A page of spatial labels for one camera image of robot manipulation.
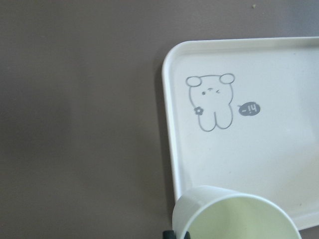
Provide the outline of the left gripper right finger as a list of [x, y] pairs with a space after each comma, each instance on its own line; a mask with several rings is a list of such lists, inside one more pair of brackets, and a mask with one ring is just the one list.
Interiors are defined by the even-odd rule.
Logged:
[[190, 239], [190, 233], [189, 232], [185, 233], [184, 239]]

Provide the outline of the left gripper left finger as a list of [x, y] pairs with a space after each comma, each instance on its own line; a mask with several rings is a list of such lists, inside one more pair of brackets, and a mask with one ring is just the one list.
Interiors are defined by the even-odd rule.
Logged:
[[162, 239], [176, 239], [176, 235], [174, 231], [163, 231], [162, 233]]

